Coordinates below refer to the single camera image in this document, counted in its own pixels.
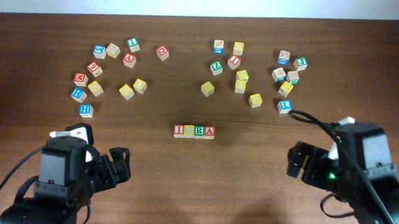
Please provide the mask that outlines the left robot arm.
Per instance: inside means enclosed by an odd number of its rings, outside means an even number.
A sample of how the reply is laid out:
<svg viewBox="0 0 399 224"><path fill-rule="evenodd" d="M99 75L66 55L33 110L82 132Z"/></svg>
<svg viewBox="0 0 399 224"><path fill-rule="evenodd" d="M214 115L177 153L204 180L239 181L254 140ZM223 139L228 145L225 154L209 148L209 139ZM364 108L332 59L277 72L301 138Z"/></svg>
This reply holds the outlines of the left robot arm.
<svg viewBox="0 0 399 224"><path fill-rule="evenodd" d="M95 193L131 177L130 150L111 148L101 155L85 140L49 139L42 149L39 175L25 181L0 224L77 224L78 212Z"/></svg>

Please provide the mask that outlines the green R block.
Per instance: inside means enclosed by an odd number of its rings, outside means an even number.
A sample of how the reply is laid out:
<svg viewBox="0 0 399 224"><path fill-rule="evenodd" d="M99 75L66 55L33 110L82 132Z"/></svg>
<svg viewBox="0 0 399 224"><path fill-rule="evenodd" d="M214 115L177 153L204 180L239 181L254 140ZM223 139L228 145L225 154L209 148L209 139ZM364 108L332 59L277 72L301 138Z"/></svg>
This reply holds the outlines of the green R block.
<svg viewBox="0 0 399 224"><path fill-rule="evenodd" d="M195 125L194 138L195 139L203 139L205 137L204 130L205 130L205 126Z"/></svg>

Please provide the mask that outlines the yellow C block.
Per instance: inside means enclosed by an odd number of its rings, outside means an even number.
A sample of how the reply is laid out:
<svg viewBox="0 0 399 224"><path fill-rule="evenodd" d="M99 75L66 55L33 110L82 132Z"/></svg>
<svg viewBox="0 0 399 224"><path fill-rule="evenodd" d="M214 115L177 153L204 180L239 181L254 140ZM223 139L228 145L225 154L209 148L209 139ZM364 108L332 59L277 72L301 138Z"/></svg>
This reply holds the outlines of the yellow C block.
<svg viewBox="0 0 399 224"><path fill-rule="evenodd" d="M195 137L195 126L185 125L184 126L184 137L187 139L193 139Z"/></svg>

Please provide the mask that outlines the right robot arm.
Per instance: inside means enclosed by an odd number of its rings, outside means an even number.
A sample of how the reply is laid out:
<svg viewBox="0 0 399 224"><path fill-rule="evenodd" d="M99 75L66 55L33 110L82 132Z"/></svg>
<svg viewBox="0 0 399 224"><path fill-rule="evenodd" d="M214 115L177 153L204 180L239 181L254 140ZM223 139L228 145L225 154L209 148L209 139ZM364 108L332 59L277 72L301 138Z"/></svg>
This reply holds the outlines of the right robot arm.
<svg viewBox="0 0 399 224"><path fill-rule="evenodd" d="M339 143L324 150L298 142L287 175L349 204L359 224L399 224L399 179L386 132L374 123L336 123Z"/></svg>

